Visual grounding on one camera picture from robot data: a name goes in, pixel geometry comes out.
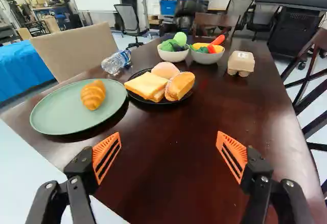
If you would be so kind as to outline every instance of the blue storage bin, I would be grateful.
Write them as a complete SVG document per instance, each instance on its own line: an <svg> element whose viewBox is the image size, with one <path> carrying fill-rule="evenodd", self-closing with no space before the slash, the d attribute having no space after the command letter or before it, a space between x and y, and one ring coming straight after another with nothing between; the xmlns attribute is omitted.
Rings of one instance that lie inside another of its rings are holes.
<svg viewBox="0 0 327 224"><path fill-rule="evenodd" d="M174 15L177 1L160 1L160 12L162 15Z"/></svg>

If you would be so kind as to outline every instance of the green plate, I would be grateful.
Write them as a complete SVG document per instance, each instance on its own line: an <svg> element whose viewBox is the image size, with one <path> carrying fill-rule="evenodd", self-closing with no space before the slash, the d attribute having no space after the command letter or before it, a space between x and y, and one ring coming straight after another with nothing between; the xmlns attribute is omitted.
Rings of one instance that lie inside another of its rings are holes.
<svg viewBox="0 0 327 224"><path fill-rule="evenodd" d="M80 98L82 87L95 79L83 80L57 89L45 96L31 112L32 127L47 135L67 135L91 128L110 118L123 105L127 92L114 80L102 80L106 98L96 110L87 109Z"/></svg>

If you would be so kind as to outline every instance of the white bowl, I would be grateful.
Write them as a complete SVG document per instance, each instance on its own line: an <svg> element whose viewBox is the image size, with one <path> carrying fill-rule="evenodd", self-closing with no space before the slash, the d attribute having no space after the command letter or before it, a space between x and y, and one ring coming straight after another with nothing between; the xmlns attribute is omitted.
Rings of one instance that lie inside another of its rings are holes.
<svg viewBox="0 0 327 224"><path fill-rule="evenodd" d="M184 51L180 51L180 52L169 52L169 51L164 51L161 50L161 44L159 44L157 46L158 48L158 54L160 56L161 59L163 59L164 61L168 61L168 62L172 62L172 63L176 63L176 62L181 62L183 60L185 60L186 56L189 53L190 47Z"/></svg>
<svg viewBox="0 0 327 224"><path fill-rule="evenodd" d="M217 54L205 54L205 53L199 53L191 49L191 55L195 62L198 62L199 64L214 64L220 60L220 58L223 56L225 52L225 48L222 52Z"/></svg>

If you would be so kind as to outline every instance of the croissant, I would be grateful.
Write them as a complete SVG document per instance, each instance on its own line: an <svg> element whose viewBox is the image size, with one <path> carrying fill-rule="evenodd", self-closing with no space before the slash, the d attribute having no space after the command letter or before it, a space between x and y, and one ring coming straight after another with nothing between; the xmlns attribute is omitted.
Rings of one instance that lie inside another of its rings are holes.
<svg viewBox="0 0 327 224"><path fill-rule="evenodd" d="M85 85L81 90L83 105L89 110L98 109L106 98L106 87L101 80Z"/></svg>

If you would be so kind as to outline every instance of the blue mat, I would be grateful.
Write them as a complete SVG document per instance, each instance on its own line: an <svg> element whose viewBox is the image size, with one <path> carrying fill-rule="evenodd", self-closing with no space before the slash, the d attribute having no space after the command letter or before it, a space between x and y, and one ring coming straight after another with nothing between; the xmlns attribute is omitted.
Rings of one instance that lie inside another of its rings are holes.
<svg viewBox="0 0 327 224"><path fill-rule="evenodd" d="M0 102L51 79L29 40L0 47Z"/></svg>

